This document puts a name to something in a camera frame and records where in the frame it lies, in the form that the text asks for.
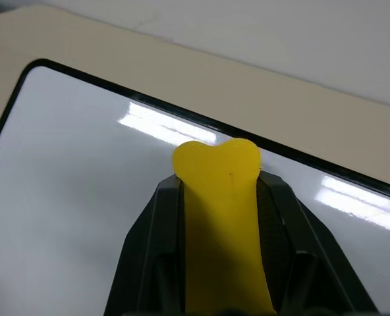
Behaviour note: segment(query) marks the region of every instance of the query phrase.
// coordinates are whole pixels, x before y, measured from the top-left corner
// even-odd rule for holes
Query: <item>white table surface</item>
[[[229,138],[183,121],[48,68],[29,73],[0,136],[0,315],[102,315],[125,236],[173,173],[175,146]],[[265,150],[262,164],[390,311],[390,199]]]

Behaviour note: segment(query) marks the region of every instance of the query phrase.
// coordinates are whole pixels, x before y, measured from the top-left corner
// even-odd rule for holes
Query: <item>black trim edge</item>
[[[136,92],[134,90],[122,87],[118,84],[114,84],[107,80],[92,76],[91,74],[82,72],[80,70],[73,69],[69,66],[65,66],[54,61],[50,61],[48,59],[37,59],[28,64],[25,69],[22,71],[18,82],[9,98],[7,106],[3,111],[3,114],[0,118],[0,134],[2,129],[7,121],[9,113],[16,101],[16,98],[19,94],[19,91],[27,77],[28,73],[39,66],[43,66],[46,68],[50,68],[57,72],[61,72],[66,74],[67,76],[71,76],[73,78],[79,79],[81,81],[87,82],[89,84],[101,87],[103,89],[109,90],[111,92],[123,95],[125,97],[134,99],[136,101],[145,103],[151,107],[155,107],[167,113],[171,113],[178,117],[181,117],[186,120],[190,120],[197,124],[201,124],[205,127],[211,128],[223,134],[227,134],[231,137],[238,138],[246,138],[248,140],[253,141],[258,147],[263,148],[268,151],[272,151],[278,155],[283,157],[292,159],[303,165],[307,165],[309,167],[318,169],[320,171],[326,172],[328,174],[332,174],[333,176],[337,176],[339,178],[343,178],[349,182],[359,184],[365,188],[371,189],[373,191],[379,192],[386,196],[390,197],[390,184],[372,178],[370,176],[366,176],[365,174],[350,170],[348,168],[336,165],[335,163],[330,163],[329,161],[325,161],[321,158],[314,157],[308,153],[304,153],[297,149],[291,148],[286,145],[279,144],[274,142],[273,140],[269,140],[267,138],[255,135],[250,132],[246,132],[237,127],[231,126],[229,124],[225,124],[223,122],[219,122],[218,120],[214,120],[212,118],[208,118],[204,115],[197,114],[187,109],[183,109],[182,107],[178,107],[171,103],[156,99],[154,97],[150,97],[148,95]]]

